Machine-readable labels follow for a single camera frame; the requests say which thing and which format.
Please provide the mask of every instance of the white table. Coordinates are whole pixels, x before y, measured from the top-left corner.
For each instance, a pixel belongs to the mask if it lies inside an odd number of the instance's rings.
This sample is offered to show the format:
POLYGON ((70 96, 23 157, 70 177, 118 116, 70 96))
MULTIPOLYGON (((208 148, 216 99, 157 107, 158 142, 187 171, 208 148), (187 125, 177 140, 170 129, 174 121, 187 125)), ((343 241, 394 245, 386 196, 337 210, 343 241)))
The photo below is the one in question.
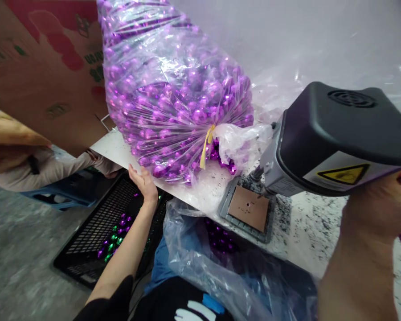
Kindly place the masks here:
MULTIPOLYGON (((127 168, 128 164, 132 164, 135 169, 139 169, 120 132, 108 133, 91 148, 122 167, 127 168)), ((341 211, 346 199, 323 197, 307 192, 293 196, 291 213, 275 213, 272 240, 263 244, 215 214, 227 183, 232 178, 233 176, 227 170, 221 169, 217 162, 209 162, 194 187, 171 185, 158 179, 155 179, 155 184, 257 244, 266 252, 287 259, 316 277, 322 277, 337 242, 341 211)), ((401 243, 398 240, 394 246, 394 263, 395 298, 401 320, 401 243)))

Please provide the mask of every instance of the yellow twist tie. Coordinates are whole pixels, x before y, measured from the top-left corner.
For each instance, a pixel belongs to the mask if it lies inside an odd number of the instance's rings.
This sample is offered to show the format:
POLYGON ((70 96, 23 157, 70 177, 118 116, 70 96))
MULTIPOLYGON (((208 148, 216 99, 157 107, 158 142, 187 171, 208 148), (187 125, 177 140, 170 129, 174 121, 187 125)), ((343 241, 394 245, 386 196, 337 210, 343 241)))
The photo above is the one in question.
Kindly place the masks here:
POLYGON ((206 133, 205 142, 204 142, 204 149, 202 150, 202 155, 200 157, 200 164, 199 167, 205 169, 205 158, 206 158, 206 141, 210 144, 213 140, 213 131, 215 129, 215 125, 212 125, 208 132, 206 133))

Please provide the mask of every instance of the blue plastic stool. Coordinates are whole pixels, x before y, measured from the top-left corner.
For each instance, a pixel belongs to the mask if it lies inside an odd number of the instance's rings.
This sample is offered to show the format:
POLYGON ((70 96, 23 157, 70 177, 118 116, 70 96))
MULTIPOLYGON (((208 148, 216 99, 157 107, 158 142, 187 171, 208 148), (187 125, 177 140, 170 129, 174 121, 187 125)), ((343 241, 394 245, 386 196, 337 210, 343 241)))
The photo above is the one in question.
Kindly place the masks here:
POLYGON ((100 173, 85 169, 40 189, 22 192, 21 194, 48 204, 60 211, 65 211, 74 206, 90 207, 98 200, 95 195, 95 190, 101 177, 102 175, 100 173), (84 171, 90 173, 92 178, 89 179, 81 175, 84 171), (89 188, 86 190, 80 188, 80 185, 84 185, 85 187, 89 186, 89 188), (58 203, 55 201, 55 196, 61 196, 65 198, 65 201, 58 203))

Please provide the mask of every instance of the yellow warning triangle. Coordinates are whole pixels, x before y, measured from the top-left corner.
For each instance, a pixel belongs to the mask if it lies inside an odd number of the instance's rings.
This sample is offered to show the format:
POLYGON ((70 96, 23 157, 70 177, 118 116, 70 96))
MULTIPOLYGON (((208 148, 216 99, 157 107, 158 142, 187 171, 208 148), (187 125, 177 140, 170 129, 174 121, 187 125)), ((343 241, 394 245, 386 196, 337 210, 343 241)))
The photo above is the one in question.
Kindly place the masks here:
POLYGON ((364 177, 370 164, 360 164, 319 172, 318 175, 341 184, 356 185, 364 177))

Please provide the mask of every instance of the black device housing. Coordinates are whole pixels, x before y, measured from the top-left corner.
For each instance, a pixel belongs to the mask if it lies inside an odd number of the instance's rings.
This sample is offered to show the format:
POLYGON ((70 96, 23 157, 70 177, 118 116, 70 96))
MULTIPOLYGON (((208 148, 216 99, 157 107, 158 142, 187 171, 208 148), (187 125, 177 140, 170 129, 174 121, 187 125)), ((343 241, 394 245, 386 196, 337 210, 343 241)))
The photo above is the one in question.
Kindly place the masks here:
POLYGON ((337 151, 401 166, 401 113, 379 88, 349 91, 310 83, 284 112, 276 158, 296 182, 323 195, 350 194, 303 176, 337 151))

